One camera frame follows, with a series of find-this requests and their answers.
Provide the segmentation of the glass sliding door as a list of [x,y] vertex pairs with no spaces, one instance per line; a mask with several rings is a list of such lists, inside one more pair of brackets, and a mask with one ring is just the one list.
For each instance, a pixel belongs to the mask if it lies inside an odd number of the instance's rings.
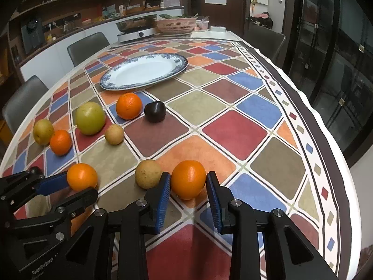
[[349,166],[372,146],[372,21],[356,0],[295,0],[289,76]]

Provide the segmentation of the colourful checkered tablecloth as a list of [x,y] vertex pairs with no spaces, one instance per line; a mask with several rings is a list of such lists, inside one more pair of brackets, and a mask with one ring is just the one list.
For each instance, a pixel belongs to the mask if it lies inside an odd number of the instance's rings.
[[[143,114],[125,120],[116,112],[121,93],[99,81],[112,67],[151,53],[175,53],[188,60],[183,73],[157,85],[133,88],[143,104],[161,101],[166,117],[150,123]],[[104,127],[84,135],[76,111],[96,102]],[[56,155],[35,142],[33,129],[48,119],[66,130],[72,147]],[[124,130],[111,145],[105,131]],[[214,171],[220,184],[255,209],[282,209],[306,235],[339,279],[352,279],[359,263],[361,228],[352,176],[336,140],[305,94],[267,58],[241,41],[154,39],[111,45],[62,78],[21,123],[1,163],[11,175],[37,166],[47,176],[77,163],[97,172],[98,207],[125,208],[144,194],[135,169],[146,159],[172,172],[185,160]]]

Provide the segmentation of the small white basket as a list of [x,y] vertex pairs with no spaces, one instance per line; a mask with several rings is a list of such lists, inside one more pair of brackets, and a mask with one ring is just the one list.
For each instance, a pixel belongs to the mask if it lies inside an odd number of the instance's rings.
[[193,28],[194,32],[204,32],[209,29],[209,21],[197,20]]

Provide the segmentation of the white side counter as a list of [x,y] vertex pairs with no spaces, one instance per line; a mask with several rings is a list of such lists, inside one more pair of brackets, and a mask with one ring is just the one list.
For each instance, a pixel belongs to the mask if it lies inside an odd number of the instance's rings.
[[21,81],[25,83],[36,76],[47,88],[52,88],[79,64],[108,45],[118,43],[121,23],[128,25],[133,21],[138,25],[144,17],[160,19],[161,14],[180,16],[184,12],[184,6],[156,8],[77,28],[27,57],[19,66]]

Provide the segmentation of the grey chair near left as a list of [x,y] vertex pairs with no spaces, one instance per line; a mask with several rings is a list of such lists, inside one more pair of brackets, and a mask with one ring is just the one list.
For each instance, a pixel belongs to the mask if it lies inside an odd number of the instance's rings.
[[29,78],[5,103],[2,116],[12,134],[32,110],[36,103],[48,91],[43,81],[36,75]]

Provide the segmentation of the large green apple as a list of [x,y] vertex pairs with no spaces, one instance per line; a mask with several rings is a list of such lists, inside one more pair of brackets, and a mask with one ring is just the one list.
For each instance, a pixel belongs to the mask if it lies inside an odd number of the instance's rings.
[[105,123],[106,113],[96,102],[86,102],[76,111],[76,125],[84,135],[95,135]]

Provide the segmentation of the small white box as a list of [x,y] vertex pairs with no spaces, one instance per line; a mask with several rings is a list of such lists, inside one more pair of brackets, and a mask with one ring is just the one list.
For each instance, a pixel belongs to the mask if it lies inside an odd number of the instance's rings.
[[220,26],[210,26],[209,29],[211,32],[220,32],[220,33],[225,33],[226,32],[226,27],[220,27]]

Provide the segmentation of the pink woven basket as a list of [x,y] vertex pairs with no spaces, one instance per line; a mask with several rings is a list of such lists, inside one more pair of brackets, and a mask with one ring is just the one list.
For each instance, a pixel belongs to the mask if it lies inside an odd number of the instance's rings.
[[156,26],[163,34],[189,34],[197,22],[196,17],[157,20]]

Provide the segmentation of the small orange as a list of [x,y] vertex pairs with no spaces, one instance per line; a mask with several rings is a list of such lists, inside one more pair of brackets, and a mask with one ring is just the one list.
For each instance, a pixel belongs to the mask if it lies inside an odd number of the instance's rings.
[[50,147],[58,156],[67,154],[72,147],[70,134],[64,129],[56,130],[50,139]]

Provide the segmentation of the grey chair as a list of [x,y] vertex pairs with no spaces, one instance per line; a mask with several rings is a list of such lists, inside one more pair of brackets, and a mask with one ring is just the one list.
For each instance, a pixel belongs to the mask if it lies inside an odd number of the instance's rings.
[[258,49],[275,65],[282,67],[284,63],[283,48],[286,46],[287,37],[271,29],[250,22],[245,41]]
[[36,75],[29,78],[5,103],[2,116],[12,134],[32,110],[36,103],[48,91],[43,81]]
[[101,49],[109,45],[109,41],[102,32],[91,34],[67,47],[67,52],[74,65],[77,67]]

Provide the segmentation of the small brown pear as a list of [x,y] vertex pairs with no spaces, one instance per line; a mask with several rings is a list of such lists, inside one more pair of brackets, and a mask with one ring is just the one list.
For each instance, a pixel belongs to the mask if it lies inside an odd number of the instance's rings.
[[142,161],[135,170],[135,182],[145,190],[158,185],[162,175],[162,168],[152,159]]
[[124,140],[124,130],[120,125],[112,124],[105,131],[105,139],[111,145],[119,145]]

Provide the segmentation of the white induction cooker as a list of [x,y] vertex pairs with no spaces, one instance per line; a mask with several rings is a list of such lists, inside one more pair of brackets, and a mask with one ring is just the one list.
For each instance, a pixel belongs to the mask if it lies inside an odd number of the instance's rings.
[[124,32],[117,35],[117,39],[119,42],[130,42],[130,41],[136,41],[139,39],[152,37],[157,33],[156,28],[145,28],[145,29],[139,29],[132,32]]

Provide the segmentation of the blue white oval plate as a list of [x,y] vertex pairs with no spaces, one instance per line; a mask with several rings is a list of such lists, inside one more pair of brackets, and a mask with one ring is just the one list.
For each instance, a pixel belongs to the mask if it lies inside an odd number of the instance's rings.
[[188,60],[175,53],[152,53],[128,59],[100,78],[104,90],[142,88],[170,79],[186,70]]

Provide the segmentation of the black coffee machine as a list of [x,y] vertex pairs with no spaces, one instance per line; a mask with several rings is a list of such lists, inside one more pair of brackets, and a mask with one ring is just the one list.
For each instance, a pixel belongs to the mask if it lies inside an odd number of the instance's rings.
[[29,21],[26,25],[23,25],[21,27],[21,36],[25,54],[29,54],[43,46],[45,44],[45,36],[41,19],[34,19]]

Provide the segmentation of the grey chair right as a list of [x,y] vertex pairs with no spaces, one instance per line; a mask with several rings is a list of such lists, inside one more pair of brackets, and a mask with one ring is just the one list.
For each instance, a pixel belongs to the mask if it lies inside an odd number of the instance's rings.
[[250,22],[245,41],[258,49],[275,65],[282,67],[284,63],[283,48],[286,46],[287,37],[271,29]]

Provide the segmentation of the small brown pear front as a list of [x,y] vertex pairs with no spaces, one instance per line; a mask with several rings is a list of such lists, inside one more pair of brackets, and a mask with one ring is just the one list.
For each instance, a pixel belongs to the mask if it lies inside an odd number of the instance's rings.
[[162,175],[162,168],[152,159],[142,161],[135,170],[135,182],[145,190],[158,185]]

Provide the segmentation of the yellow pear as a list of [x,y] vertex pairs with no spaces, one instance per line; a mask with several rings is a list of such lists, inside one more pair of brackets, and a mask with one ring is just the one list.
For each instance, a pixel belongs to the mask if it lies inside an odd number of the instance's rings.
[[36,143],[39,145],[47,145],[54,133],[54,127],[50,120],[38,120],[33,129],[33,136]]

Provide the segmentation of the grey chair far left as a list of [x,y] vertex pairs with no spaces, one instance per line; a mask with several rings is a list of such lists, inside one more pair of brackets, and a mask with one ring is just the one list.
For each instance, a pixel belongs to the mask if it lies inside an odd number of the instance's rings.
[[109,45],[109,41],[102,32],[91,34],[67,47],[67,52],[74,65],[77,67],[101,49]]

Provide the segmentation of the steel pan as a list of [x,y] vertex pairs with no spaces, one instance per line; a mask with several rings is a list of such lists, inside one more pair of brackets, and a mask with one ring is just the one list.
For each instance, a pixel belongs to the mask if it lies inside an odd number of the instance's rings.
[[117,29],[121,33],[131,33],[138,30],[143,30],[147,28],[155,27],[155,21],[157,16],[155,14],[148,15],[145,17],[133,18],[125,21],[120,21],[116,23]]

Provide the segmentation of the dark purple plum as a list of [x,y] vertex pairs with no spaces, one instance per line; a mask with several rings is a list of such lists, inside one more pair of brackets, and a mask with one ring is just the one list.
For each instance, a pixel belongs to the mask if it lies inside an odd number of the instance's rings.
[[166,117],[166,106],[161,101],[148,103],[144,108],[146,119],[151,123],[159,123]]

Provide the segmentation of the dark wooden door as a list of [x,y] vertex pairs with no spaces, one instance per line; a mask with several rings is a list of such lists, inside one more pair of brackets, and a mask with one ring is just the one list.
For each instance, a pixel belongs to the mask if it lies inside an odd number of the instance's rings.
[[249,15],[249,0],[184,0],[188,15],[207,17],[210,26],[224,27],[244,35]]

